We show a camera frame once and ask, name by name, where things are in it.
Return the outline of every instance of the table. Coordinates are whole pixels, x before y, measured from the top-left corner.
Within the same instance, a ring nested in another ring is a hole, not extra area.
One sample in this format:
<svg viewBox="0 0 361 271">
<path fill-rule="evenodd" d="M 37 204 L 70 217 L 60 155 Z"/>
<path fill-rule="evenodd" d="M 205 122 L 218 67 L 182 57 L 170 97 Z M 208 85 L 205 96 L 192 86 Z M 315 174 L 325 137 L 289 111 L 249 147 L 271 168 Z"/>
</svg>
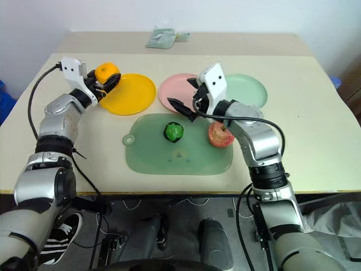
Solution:
<svg viewBox="0 0 361 271">
<path fill-rule="evenodd" d="M 263 83 L 268 101 L 262 112 L 284 131 L 283 164 L 296 193 L 361 191 L 361 128 L 328 76 L 302 41 L 292 34 L 193 33 L 169 50 L 146 49 L 150 33 L 72 33 L 64 39 L 0 127 L 0 192 L 12 193 L 36 141 L 27 119 L 35 80 L 63 55 L 84 60 L 88 71 L 113 62 L 122 73 L 141 73 L 156 86 L 176 73 L 199 73 L 221 62 L 225 74 L 244 73 Z M 61 72 L 39 85 L 33 120 L 39 127 L 44 107 L 70 92 Z M 239 145 L 230 168 L 215 176 L 158 176 L 133 172 L 125 161 L 122 138 L 140 116 L 169 113 L 158 98 L 145 111 L 116 116 L 96 106 L 79 123 L 76 156 L 81 169 L 105 194 L 236 194 L 249 182 Z M 77 191 L 93 193 L 76 172 Z"/>
</svg>

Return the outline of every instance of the gray floor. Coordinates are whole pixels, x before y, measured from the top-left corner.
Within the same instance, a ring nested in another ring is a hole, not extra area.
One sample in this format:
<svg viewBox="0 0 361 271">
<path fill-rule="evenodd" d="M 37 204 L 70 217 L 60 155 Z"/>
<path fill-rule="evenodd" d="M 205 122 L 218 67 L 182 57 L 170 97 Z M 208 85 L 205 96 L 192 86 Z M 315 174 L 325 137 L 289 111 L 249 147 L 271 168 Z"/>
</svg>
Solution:
<svg viewBox="0 0 361 271">
<path fill-rule="evenodd" d="M 204 199 L 194 199 L 195 203 L 202 203 Z M 129 207 L 134 206 L 137 200 L 127 200 Z M 232 254 L 235 261 L 235 270 L 249 270 L 244 253 L 242 251 L 235 226 L 235 217 L 229 217 L 231 209 L 235 215 L 231 198 L 210 198 L 209 202 L 201 207 L 193 206 L 189 202 L 168 207 L 170 200 L 143 200 L 134 211 L 128 211 L 123 202 L 114 201 L 113 212 L 107 217 L 110 230 L 113 233 L 125 231 L 129 233 L 131 228 L 142 218 L 152 213 L 166 213 L 170 219 L 169 245 L 166 251 L 156 250 L 155 257 L 176 257 L 187 260 L 200 260 L 197 230 L 202 219 L 212 217 L 218 220 L 226 230 L 230 241 Z M 244 216 L 249 215 L 246 207 L 242 206 Z M 76 241 L 84 246 L 93 245 L 96 231 L 95 215 L 83 213 L 84 223 L 76 238 Z M 245 243 L 253 260 L 255 270 L 268 270 L 266 255 L 261 251 L 256 242 L 254 222 L 252 218 L 241 218 L 241 228 L 244 233 Z M 352 263 L 346 260 L 338 238 L 322 233 L 311 233 L 324 247 L 330 251 L 346 270 L 361 270 L 361 263 Z M 91 249 L 83 249 L 72 244 L 62 260 L 56 265 L 43 265 L 39 270 L 86 270 L 89 265 Z"/>
</svg>

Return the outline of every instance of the white wall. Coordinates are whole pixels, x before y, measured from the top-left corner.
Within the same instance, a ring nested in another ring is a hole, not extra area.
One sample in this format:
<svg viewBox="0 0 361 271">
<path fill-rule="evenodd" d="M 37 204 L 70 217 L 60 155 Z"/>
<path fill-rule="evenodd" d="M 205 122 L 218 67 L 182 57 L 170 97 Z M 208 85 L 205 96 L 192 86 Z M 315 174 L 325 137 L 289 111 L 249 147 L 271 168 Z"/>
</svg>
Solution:
<svg viewBox="0 0 361 271">
<path fill-rule="evenodd" d="M 18 97 L 67 31 L 164 22 L 190 32 L 293 32 L 333 75 L 361 54 L 360 0 L 0 0 L 0 78 Z"/>
</svg>

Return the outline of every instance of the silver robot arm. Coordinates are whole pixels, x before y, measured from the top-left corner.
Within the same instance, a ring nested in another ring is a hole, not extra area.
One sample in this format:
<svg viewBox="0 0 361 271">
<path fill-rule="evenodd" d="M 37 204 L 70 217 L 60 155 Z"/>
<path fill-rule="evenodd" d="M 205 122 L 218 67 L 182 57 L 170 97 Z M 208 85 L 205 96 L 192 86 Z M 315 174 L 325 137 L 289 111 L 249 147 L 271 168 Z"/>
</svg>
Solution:
<svg viewBox="0 0 361 271">
<path fill-rule="evenodd" d="M 57 215 L 76 196 L 72 170 L 77 125 L 85 109 L 96 105 L 119 82 L 112 75 L 101 85 L 77 59 L 59 65 L 72 87 L 45 108 L 35 154 L 30 156 L 14 189 L 17 209 L 0 216 L 0 269 L 33 270 Z"/>
<path fill-rule="evenodd" d="M 260 121 L 219 118 L 262 119 L 262 112 L 235 100 L 226 100 L 227 82 L 219 63 L 188 82 L 197 89 L 193 97 L 196 113 L 181 101 L 173 98 L 168 101 L 191 121 L 203 116 L 223 122 L 239 142 L 258 201 L 253 210 L 254 219 L 263 237 L 274 243 L 278 267 L 285 271 L 344 270 L 316 239 L 303 233 L 301 211 L 287 180 L 288 174 L 281 162 L 282 146 L 274 130 Z"/>
</svg>

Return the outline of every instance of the yellow plate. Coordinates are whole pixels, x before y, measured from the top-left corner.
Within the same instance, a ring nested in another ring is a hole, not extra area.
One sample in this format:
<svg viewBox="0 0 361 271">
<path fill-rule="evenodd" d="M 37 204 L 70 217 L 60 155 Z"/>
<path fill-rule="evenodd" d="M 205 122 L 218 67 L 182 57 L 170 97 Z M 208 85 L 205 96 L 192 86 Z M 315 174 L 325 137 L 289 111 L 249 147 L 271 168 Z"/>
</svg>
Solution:
<svg viewBox="0 0 361 271">
<path fill-rule="evenodd" d="M 152 80 L 144 75 L 127 73 L 100 104 L 110 113 L 132 115 L 150 106 L 155 96 L 156 86 Z"/>
</svg>

